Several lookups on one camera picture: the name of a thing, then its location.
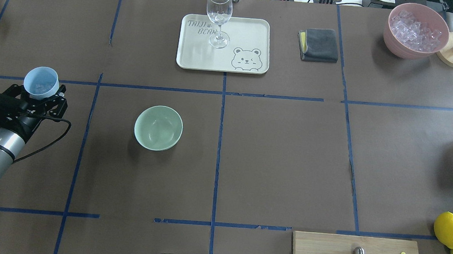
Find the pink bowl with ice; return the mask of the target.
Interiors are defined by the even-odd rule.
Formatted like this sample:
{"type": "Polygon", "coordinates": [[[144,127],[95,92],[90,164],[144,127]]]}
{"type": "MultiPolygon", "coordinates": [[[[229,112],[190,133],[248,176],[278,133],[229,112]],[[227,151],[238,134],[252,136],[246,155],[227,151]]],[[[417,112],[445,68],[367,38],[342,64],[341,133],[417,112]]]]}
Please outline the pink bowl with ice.
{"type": "Polygon", "coordinates": [[[449,28],[435,10],[410,2],[393,8],[383,39],[395,56],[415,60],[443,49],[448,43],[449,28]]]}

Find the clear wine glass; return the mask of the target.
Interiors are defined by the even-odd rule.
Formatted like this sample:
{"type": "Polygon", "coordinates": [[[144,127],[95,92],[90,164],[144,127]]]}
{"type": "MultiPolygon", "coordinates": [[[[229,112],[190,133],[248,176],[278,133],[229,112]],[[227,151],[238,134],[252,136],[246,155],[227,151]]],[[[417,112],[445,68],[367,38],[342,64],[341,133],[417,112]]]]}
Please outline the clear wine glass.
{"type": "Polygon", "coordinates": [[[210,21],[219,27],[217,33],[212,34],[209,38],[209,44],[214,48],[225,48],[229,44],[229,35],[222,31],[222,26],[230,20],[232,13],[232,0],[207,1],[207,15],[210,21]]]}

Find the grey folded cloth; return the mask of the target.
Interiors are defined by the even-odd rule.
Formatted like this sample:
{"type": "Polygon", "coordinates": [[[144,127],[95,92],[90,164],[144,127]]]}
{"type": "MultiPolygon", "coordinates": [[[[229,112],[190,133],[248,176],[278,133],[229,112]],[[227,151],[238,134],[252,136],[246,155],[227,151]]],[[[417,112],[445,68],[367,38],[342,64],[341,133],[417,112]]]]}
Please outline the grey folded cloth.
{"type": "Polygon", "coordinates": [[[298,32],[302,61],[336,63],[338,48],[336,32],[332,29],[302,29],[298,32]]]}

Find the green ceramic bowl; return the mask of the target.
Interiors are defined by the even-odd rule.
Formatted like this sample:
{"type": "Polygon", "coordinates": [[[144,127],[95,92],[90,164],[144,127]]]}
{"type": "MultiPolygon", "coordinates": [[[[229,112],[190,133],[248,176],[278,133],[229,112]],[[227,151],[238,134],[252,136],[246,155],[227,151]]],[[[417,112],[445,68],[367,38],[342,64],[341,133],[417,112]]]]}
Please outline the green ceramic bowl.
{"type": "Polygon", "coordinates": [[[183,132],[183,120],[172,108],[153,106],[136,118],[134,136],[137,142],[152,151],[165,151],[174,147],[183,132]]]}

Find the light blue plastic cup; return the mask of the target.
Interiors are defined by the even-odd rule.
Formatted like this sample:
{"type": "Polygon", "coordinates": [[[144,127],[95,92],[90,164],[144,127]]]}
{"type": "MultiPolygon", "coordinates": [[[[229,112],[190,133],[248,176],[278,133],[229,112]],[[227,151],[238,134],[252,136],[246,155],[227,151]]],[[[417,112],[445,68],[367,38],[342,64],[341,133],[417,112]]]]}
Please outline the light blue plastic cup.
{"type": "Polygon", "coordinates": [[[34,68],[25,76],[23,87],[32,99],[49,98],[55,95],[60,87],[58,74],[46,66],[34,68]]]}

